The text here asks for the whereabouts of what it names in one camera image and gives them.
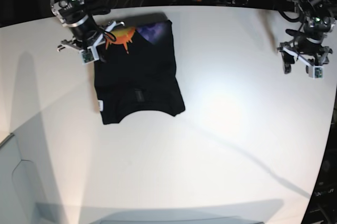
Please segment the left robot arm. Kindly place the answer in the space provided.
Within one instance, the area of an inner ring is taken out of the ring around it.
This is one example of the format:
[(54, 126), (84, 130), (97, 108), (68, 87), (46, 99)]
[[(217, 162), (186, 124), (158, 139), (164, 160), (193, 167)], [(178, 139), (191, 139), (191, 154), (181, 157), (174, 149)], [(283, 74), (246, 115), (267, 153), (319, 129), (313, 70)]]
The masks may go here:
[(329, 64), (328, 55), (333, 50), (322, 43), (336, 25), (329, 0), (290, 0), (294, 3), (298, 17), (288, 17), (277, 6), (281, 16), (289, 22), (300, 23), (297, 30), (287, 29), (292, 37), (288, 42), (279, 44), (277, 50), (282, 55), (284, 74), (291, 73), (291, 66), (297, 61), (305, 65), (308, 76), (312, 79), (324, 77), (324, 66)]

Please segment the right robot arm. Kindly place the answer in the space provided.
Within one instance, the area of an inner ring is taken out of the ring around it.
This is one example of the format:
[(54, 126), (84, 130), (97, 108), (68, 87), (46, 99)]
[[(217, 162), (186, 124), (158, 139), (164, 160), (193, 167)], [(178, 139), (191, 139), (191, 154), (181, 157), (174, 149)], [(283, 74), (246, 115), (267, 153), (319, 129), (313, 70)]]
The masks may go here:
[(57, 51), (72, 49), (76, 51), (84, 64), (95, 61), (105, 62), (106, 59), (98, 51), (98, 47), (107, 42), (115, 42), (117, 38), (111, 33), (124, 22), (109, 21), (105, 25), (98, 24), (93, 15), (107, 14), (107, 8), (90, 10), (86, 0), (51, 0), (51, 11), (59, 19), (61, 25), (72, 33), (70, 40), (62, 40), (57, 46)]

